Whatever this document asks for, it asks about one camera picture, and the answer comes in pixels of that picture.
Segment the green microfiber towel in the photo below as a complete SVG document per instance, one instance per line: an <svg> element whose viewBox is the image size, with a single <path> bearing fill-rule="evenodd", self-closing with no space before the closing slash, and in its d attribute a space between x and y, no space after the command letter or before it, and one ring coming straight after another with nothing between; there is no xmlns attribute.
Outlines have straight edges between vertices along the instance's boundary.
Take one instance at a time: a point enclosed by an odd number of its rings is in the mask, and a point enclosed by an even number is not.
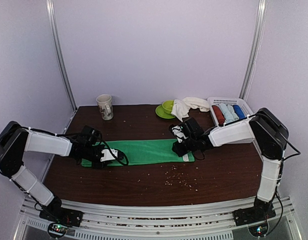
<svg viewBox="0 0 308 240"><path fill-rule="evenodd" d="M191 153L178 157L172 151L174 142L173 139L117 140L109 141L107 144L111 149L125 153L130 166L195 161Z"/></svg>

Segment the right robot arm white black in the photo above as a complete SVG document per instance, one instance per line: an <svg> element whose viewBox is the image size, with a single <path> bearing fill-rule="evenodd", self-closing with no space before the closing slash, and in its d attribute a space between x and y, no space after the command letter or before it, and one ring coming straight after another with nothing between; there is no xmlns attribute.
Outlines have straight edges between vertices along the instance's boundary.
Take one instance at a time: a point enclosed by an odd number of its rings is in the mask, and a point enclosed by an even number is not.
<svg viewBox="0 0 308 240"><path fill-rule="evenodd" d="M250 210L253 220L262 220L268 213L276 189L281 180L283 157L287 145L288 130L267 108L244 119L215 126L208 130L194 118L169 127L177 138L172 150L182 157L189 152L205 152L226 144L242 140L255 141L260 150L262 172L260 186Z"/></svg>

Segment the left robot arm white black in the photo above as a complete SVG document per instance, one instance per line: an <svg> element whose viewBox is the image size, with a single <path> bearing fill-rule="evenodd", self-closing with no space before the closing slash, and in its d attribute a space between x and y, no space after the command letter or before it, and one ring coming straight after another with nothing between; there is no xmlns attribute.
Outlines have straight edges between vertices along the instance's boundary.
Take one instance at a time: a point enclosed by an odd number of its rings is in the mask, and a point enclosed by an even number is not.
<svg viewBox="0 0 308 240"><path fill-rule="evenodd" d="M119 156L102 140L99 131L88 126L80 133L56 134L21 126L16 121L7 124L0 134L0 174L31 196L55 222L66 216L62 201L27 169L25 152L69 157L78 163L89 160L101 167Z"/></svg>

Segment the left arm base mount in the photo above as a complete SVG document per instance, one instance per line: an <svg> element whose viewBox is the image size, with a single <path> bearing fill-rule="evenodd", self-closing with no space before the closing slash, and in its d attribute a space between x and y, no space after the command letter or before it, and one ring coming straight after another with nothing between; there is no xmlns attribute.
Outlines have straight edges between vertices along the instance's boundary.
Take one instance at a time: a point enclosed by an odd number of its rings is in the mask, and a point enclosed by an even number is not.
<svg viewBox="0 0 308 240"><path fill-rule="evenodd" d="M65 208L58 215L48 214L45 211L41 211L39 217L62 225L79 227L83 218L83 212Z"/></svg>

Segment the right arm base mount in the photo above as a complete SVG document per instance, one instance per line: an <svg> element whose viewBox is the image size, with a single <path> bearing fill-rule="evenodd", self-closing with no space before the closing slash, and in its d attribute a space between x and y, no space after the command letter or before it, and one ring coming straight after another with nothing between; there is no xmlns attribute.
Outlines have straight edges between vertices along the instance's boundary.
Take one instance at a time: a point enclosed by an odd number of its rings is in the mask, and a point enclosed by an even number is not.
<svg viewBox="0 0 308 240"><path fill-rule="evenodd" d="M273 218L275 216L276 212L273 209L265 212L254 207L241 208L233 212L233 219L237 227L251 225L256 222L265 222L269 218Z"/></svg>

